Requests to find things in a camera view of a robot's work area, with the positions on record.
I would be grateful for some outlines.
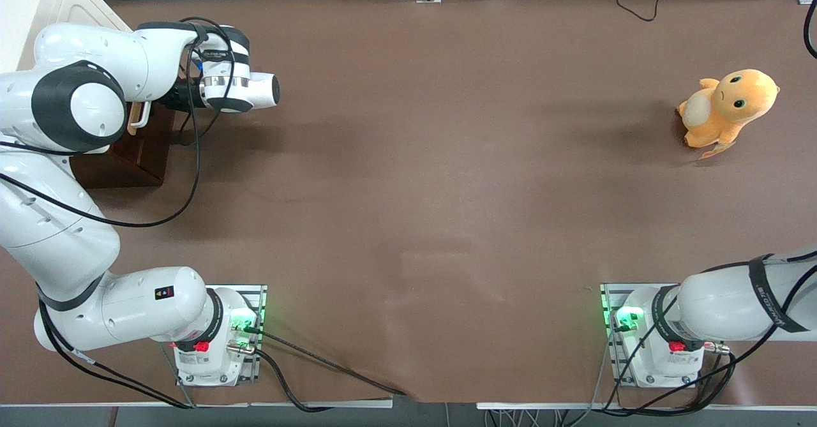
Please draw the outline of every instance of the connector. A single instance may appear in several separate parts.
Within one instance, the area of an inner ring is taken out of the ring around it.
[[[227,342],[227,350],[230,352],[237,352],[237,354],[253,355],[256,347],[251,343],[242,343],[236,340]]]
[[[705,342],[703,343],[703,350],[718,355],[729,355],[732,353],[732,349],[729,348],[729,346],[722,345],[721,343]]]

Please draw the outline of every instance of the warning label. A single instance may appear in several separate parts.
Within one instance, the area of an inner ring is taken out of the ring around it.
[[[673,365],[691,365],[692,363],[697,363],[698,360],[700,360],[700,357],[695,354],[690,354],[689,352],[675,352],[674,354],[669,354],[666,358],[666,362]]]
[[[184,363],[184,365],[204,365],[204,363],[210,363],[210,358],[195,354],[182,354],[179,352],[179,362]]]

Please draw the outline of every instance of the green led light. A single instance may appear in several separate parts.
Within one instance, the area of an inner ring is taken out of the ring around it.
[[[636,328],[637,322],[644,317],[644,310],[642,308],[624,306],[616,311],[615,317],[618,326],[633,330]]]

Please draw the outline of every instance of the red object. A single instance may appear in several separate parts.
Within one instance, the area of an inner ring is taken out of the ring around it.
[[[669,343],[669,351],[670,352],[683,352],[686,350],[686,346],[682,342],[678,341],[670,341]]]
[[[207,349],[210,348],[210,343],[207,341],[199,341],[193,345],[193,350],[196,352],[207,352]]]

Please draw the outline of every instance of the wooden block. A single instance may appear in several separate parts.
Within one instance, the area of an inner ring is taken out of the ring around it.
[[[141,106],[133,111],[138,121]],[[134,135],[124,133],[106,153],[72,156],[74,177],[85,189],[161,186],[175,116],[175,111],[154,104],[148,124]]]

